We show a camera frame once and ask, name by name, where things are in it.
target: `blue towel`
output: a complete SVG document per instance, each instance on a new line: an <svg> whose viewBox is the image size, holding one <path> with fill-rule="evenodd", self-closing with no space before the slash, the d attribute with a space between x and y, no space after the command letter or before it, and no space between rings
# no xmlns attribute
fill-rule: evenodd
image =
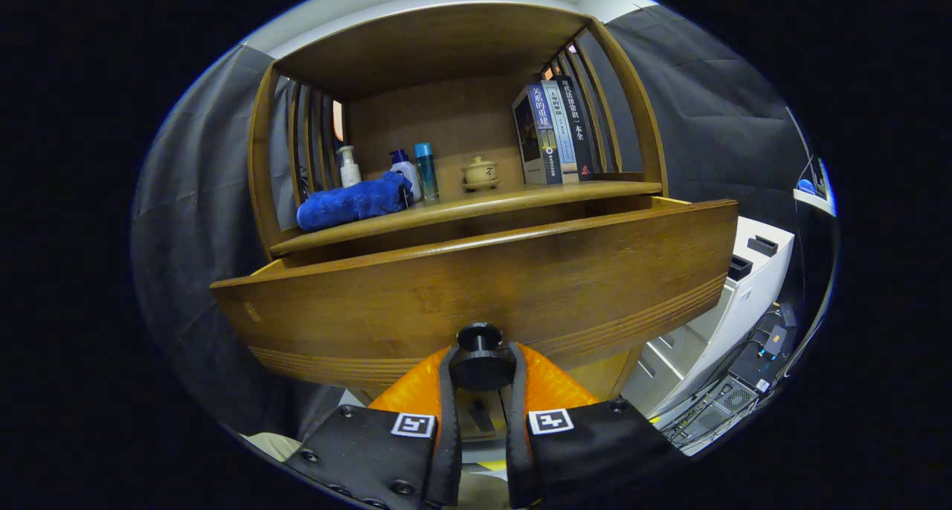
<svg viewBox="0 0 952 510"><path fill-rule="evenodd" d="M401 196L400 188L407 189L408 196L411 196L412 185L409 179L397 172L384 172L374 181L361 181L348 188L312 194L298 208L298 225L305 231L318 231L402 211L407 208L407 202Z"/></svg>

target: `book cover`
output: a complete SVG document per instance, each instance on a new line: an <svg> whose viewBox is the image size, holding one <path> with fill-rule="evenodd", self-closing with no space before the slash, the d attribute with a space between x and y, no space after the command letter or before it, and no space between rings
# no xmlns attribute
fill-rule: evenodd
<svg viewBox="0 0 952 510"><path fill-rule="evenodd" d="M512 116L516 123L526 183L562 182L559 148L541 84L530 84L521 91L513 101Z"/></svg>
<svg viewBox="0 0 952 510"><path fill-rule="evenodd" d="M578 169L579 181L591 181L595 177L594 155L595 148L591 143L588 128L582 116L582 100L578 96L575 82L568 76L556 78L565 98L565 116L568 116L569 132L572 134L572 146L575 152L575 162Z"/></svg>
<svg viewBox="0 0 952 510"><path fill-rule="evenodd" d="M565 114L565 100L562 91L555 80L541 81L545 93L545 100L551 109L552 126L559 147L559 161L562 168L562 181L578 181L578 165L575 162L575 148L572 145L571 128L568 116Z"/></svg>

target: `blue cap bottle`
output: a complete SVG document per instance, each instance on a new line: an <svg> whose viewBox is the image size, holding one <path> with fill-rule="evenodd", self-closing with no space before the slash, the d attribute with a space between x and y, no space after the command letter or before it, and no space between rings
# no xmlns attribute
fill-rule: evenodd
<svg viewBox="0 0 952 510"><path fill-rule="evenodd" d="M440 188L436 184L436 169L433 167L433 152L429 142L421 142L414 146L419 169L419 184L422 185L422 197L436 199L440 197Z"/></svg>

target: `white shelf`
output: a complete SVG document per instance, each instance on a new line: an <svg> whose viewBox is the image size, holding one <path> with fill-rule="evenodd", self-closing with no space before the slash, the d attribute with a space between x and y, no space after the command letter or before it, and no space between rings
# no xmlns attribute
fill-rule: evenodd
<svg viewBox="0 0 952 510"><path fill-rule="evenodd" d="M814 196L810 194L809 192L803 192L802 190L795 188L793 189L793 198L796 199L796 201L802 201L803 203L808 203L810 205L813 205L814 207L816 207L817 209L820 209L820 211L823 211L827 215L830 215L830 216L833 216L833 218L836 218L836 207L834 207L833 204L830 203L829 201L826 201L825 199L820 198L819 196Z"/></svg>

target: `wooden shelf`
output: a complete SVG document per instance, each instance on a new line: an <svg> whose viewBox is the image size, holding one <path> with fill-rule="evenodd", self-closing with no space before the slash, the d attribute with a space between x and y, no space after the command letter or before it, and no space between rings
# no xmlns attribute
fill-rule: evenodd
<svg viewBox="0 0 952 510"><path fill-rule="evenodd" d="M282 256L318 246L333 245L362 236L381 235L439 222L468 219L520 209L544 207L586 199L616 198L645 194L660 194L662 186L640 181L585 181L578 184L523 185L519 190L489 190L473 192L450 201L421 201L411 208L366 221L327 228L296 236L271 247L271 255Z"/></svg>
<svg viewBox="0 0 952 510"><path fill-rule="evenodd" d="M589 20L509 2L423 8L343 29L277 66L336 100L360 100L438 80L538 73Z"/></svg>

